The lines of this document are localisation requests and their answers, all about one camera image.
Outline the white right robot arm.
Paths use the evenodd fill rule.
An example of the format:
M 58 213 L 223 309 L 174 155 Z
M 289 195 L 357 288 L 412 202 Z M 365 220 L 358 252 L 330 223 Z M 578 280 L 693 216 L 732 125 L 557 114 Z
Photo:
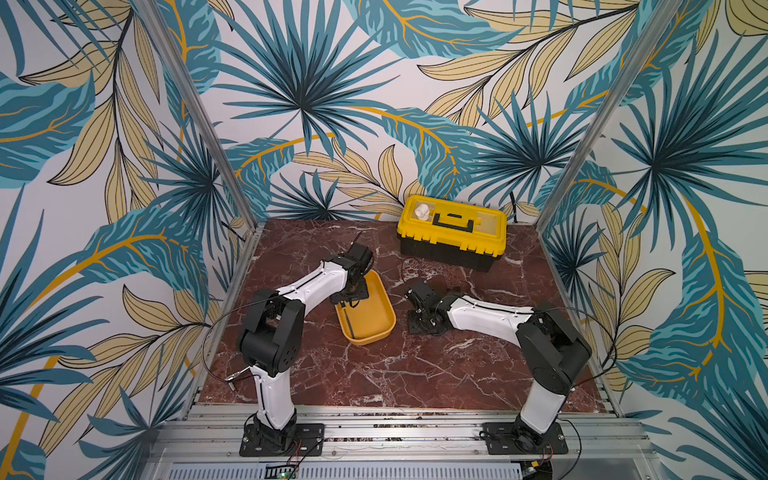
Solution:
M 514 307 L 459 293 L 440 294 L 425 282 L 411 286 L 406 298 L 412 305 L 411 334 L 471 331 L 518 346 L 533 384 L 515 429 L 533 438 L 552 429 L 592 356 L 589 343 L 558 307 Z

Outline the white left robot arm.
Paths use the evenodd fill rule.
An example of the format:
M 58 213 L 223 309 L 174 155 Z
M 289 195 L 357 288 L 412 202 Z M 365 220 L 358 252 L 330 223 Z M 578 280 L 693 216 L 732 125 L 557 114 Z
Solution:
M 280 432 L 294 421 L 290 368 L 301 347 L 305 315 L 328 299 L 355 295 L 372 263 L 368 250 L 332 256 L 288 285 L 257 292 L 238 351 L 255 383 L 259 424 Z

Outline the small ratchet tool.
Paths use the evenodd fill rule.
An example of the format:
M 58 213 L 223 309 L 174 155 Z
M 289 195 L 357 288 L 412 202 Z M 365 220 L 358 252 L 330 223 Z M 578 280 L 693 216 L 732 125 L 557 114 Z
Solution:
M 242 369 L 242 370 L 240 370 L 240 371 L 237 371 L 237 372 L 235 372 L 235 373 L 232 373 L 232 374 L 228 375 L 228 376 L 227 376 L 227 377 L 224 379 L 224 382 L 225 382 L 225 383 L 226 383 L 226 384 L 227 384 L 227 385 L 228 385 L 228 386 L 229 386 L 231 389 L 234 389 L 234 385 L 235 385 L 237 382 L 240 382 L 240 381 L 243 381 L 243 380 L 249 379 L 249 378 L 251 378 L 251 377 L 252 377 L 252 372 L 251 372 L 251 369 L 250 369 L 250 368 L 244 368 L 244 369 Z

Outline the yellow plastic tray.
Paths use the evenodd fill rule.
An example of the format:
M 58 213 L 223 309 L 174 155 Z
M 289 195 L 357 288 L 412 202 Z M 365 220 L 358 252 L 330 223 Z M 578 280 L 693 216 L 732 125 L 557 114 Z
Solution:
M 379 274 L 370 271 L 365 280 L 367 299 L 357 301 L 355 306 L 344 302 L 335 306 L 345 338 L 357 346 L 386 338 L 396 325 L 396 314 Z

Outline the yellow and black toolbox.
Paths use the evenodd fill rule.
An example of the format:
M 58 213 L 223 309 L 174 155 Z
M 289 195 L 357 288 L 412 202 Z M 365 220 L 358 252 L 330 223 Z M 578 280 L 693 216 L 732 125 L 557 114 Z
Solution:
M 426 203 L 428 221 L 414 217 Z M 493 209 L 412 195 L 397 225 L 400 250 L 406 256 L 487 272 L 502 258 L 507 245 L 507 216 Z

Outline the white roll in toolbox lid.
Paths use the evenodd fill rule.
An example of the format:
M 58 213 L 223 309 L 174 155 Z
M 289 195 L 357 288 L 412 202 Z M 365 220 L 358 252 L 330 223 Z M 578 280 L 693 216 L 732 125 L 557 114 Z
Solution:
M 430 206 L 426 203 L 420 203 L 414 208 L 413 214 L 418 220 L 428 221 L 431 215 Z

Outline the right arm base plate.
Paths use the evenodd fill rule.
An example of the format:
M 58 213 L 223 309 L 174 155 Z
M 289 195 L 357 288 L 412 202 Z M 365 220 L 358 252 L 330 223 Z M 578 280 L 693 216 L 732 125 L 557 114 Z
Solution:
M 545 433 L 537 433 L 522 421 L 487 422 L 481 425 L 479 438 L 489 455 L 527 455 L 548 458 L 567 454 L 569 448 L 559 423 Z

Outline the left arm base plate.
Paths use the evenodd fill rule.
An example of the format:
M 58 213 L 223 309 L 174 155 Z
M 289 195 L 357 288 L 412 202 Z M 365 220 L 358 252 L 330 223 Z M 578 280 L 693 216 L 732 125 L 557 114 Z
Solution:
M 260 422 L 244 426 L 239 449 L 240 457 L 320 456 L 325 438 L 322 423 L 289 423 L 275 430 Z

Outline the aluminium front rail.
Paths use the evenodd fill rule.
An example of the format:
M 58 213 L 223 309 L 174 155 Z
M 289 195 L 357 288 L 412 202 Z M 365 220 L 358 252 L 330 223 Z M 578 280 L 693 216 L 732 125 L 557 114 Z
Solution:
M 143 479 L 266 479 L 286 458 L 239 454 L 253 404 L 198 404 L 167 424 L 150 451 Z M 322 423 L 317 456 L 303 457 L 300 479 L 513 479 L 541 462 L 552 479 L 662 479 L 665 474 L 642 424 L 611 414 L 564 414 L 565 454 L 491 455 L 480 437 L 503 411 L 301 406 L 302 423 Z

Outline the left aluminium corner post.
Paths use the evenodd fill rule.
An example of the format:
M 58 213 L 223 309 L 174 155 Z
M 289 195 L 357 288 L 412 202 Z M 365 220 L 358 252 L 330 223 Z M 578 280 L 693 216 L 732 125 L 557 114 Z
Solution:
M 255 233 L 258 227 L 258 220 L 252 214 L 249 202 L 237 184 L 234 170 L 231 167 L 227 154 L 205 111 L 197 89 L 182 59 L 181 52 L 174 45 L 174 40 L 163 20 L 157 2 L 138 0 L 134 4 L 138 14 L 143 18 L 150 39 L 154 42 L 160 57 L 166 63 L 170 76 L 179 90 L 181 99 L 189 109 L 192 121 L 211 152 L 224 184 L 229 188 L 233 196 L 237 210 L 245 220 L 248 230 Z

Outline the aluminium corner post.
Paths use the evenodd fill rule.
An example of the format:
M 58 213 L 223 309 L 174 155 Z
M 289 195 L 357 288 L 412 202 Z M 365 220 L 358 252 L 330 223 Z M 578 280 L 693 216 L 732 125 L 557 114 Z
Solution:
M 551 224 L 559 203 L 567 194 L 571 183 L 582 168 L 595 142 L 600 137 L 605 124 L 610 120 L 611 115 L 618 108 L 634 80 L 642 71 L 645 62 L 652 55 L 656 43 L 662 37 L 664 30 L 674 18 L 681 4 L 681 0 L 661 1 L 654 9 L 647 28 L 638 36 L 637 45 L 629 52 L 626 66 L 617 73 L 605 100 L 597 110 L 572 159 L 564 168 L 545 208 L 542 210 L 535 224 L 536 231 L 539 234 L 543 234 L 545 229 Z
M 157 2 L 138 0 L 134 4 L 138 14 L 143 18 L 150 39 L 154 42 L 160 57 L 166 63 L 170 76 L 179 90 L 181 99 L 189 109 L 192 121 L 211 152 L 224 184 L 229 188 L 233 196 L 237 210 L 245 220 L 248 230 L 255 233 L 258 227 L 258 220 L 252 214 L 249 202 L 237 184 L 234 170 L 231 167 L 227 154 L 205 111 L 197 89 L 182 59 L 181 52 L 174 45 L 174 40 L 163 20 Z

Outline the right aluminium corner post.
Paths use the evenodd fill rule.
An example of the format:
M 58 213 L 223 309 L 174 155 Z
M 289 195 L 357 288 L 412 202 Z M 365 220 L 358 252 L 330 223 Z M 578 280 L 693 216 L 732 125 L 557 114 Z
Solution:
M 559 203 L 567 194 L 571 183 L 582 168 L 595 142 L 600 137 L 605 124 L 610 120 L 611 115 L 618 108 L 634 80 L 642 71 L 645 62 L 652 55 L 656 43 L 662 37 L 664 30 L 674 18 L 681 4 L 681 0 L 661 1 L 654 9 L 647 28 L 638 36 L 637 45 L 629 52 L 626 66 L 617 73 L 605 100 L 597 110 L 572 159 L 564 168 L 545 208 L 542 210 L 535 224 L 536 231 L 539 234 L 543 234 L 545 229 L 551 224 Z

